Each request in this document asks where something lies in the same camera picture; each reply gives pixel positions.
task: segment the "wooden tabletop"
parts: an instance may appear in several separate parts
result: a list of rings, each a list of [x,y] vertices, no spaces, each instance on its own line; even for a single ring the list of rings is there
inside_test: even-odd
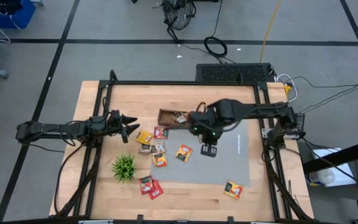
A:
[[[97,91],[97,81],[82,83],[75,120],[85,120],[92,115]],[[268,83],[268,92],[272,103],[286,101],[281,83]],[[160,108],[192,111],[201,101],[208,105],[222,98],[255,103],[253,88],[249,86],[114,85],[110,110],[120,110],[126,116],[137,117],[136,123],[140,124],[140,128],[129,137],[128,144],[122,143],[119,136],[104,138],[91,218],[133,220],[138,214],[143,214],[145,220],[224,221],[228,216],[233,216],[235,221],[273,221],[267,173],[261,159],[260,128],[256,119],[248,121],[250,187],[244,188],[239,200],[223,194],[224,184],[186,184],[169,181],[160,181],[164,193],[151,200],[147,194],[141,195],[137,179],[118,184],[113,177],[111,164],[121,154],[135,155],[135,177],[150,175],[152,160],[149,155],[138,153],[139,143],[134,139],[136,133],[142,129],[153,132],[157,126]],[[286,145],[289,149],[298,150],[296,141],[286,140]],[[65,158],[74,149],[67,146]],[[62,209],[78,186],[84,153],[85,148],[77,152],[65,165],[58,191],[59,209]],[[299,155],[284,150],[280,153],[285,179],[291,180],[294,198],[296,196],[301,208],[313,217]],[[84,213],[87,196],[88,191],[85,190],[80,214]],[[280,193],[277,193],[277,198],[281,217],[285,217]]]

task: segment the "green plant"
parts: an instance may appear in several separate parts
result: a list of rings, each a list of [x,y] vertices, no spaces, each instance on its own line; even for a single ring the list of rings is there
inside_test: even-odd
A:
[[[124,182],[125,180],[132,180],[135,175],[135,156],[125,156],[121,155],[117,157],[116,163],[112,164],[111,170],[116,174],[114,177],[120,181]]]

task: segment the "black equipment box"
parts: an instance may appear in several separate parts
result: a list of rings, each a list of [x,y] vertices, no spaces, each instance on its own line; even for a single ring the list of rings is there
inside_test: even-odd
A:
[[[274,82],[274,68],[270,63],[215,63],[197,64],[198,82],[237,82],[238,75],[244,82]]]

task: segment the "yellow cable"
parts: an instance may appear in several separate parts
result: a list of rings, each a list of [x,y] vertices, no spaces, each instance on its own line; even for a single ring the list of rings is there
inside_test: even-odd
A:
[[[268,25],[268,28],[267,28],[267,32],[266,32],[266,35],[265,35],[264,43],[262,44],[262,52],[260,53],[259,63],[262,63],[262,58],[264,57],[264,50],[265,50],[266,39],[267,39],[267,37],[269,36],[270,29],[272,28],[272,25],[273,25],[273,22],[274,22],[274,18],[276,17],[276,13],[277,13],[277,11],[278,11],[278,7],[280,7],[280,4],[281,4],[281,0],[277,0],[276,8],[274,9],[273,16],[272,16],[272,18],[271,18],[271,20],[270,20],[270,24]]]

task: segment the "blue bin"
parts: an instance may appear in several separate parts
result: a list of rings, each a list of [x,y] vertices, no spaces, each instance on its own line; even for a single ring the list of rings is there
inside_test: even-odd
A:
[[[35,12],[35,6],[30,0],[11,0],[21,2],[23,9],[18,10],[12,19],[10,15],[0,15],[0,28],[13,28],[17,29],[15,24],[20,28],[24,29],[29,24],[32,15]]]

